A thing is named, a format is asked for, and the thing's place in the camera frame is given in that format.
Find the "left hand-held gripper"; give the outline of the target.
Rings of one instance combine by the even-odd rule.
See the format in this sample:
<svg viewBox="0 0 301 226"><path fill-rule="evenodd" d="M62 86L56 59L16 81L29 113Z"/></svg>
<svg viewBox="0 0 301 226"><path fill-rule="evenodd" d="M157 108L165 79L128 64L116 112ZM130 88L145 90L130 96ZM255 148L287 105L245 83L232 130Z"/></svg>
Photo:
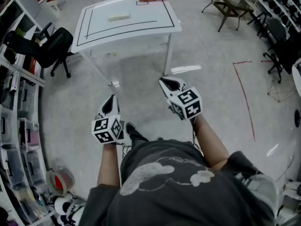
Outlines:
<svg viewBox="0 0 301 226"><path fill-rule="evenodd" d="M122 143L124 140L119 101L115 94L106 98L99 106L91 124L91 133L100 144Z"/></svg>

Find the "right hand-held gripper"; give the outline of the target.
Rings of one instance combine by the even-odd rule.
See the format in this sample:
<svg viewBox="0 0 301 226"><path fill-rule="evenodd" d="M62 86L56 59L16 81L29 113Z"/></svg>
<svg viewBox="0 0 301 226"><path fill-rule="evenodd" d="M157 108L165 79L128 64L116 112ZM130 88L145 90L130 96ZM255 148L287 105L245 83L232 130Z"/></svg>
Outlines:
<svg viewBox="0 0 301 226"><path fill-rule="evenodd" d="M195 87L190 87L183 79L177 77L162 77L159 84L172 111L181 120L191 120L202 113L202 99ZM175 90L184 91L173 96Z"/></svg>

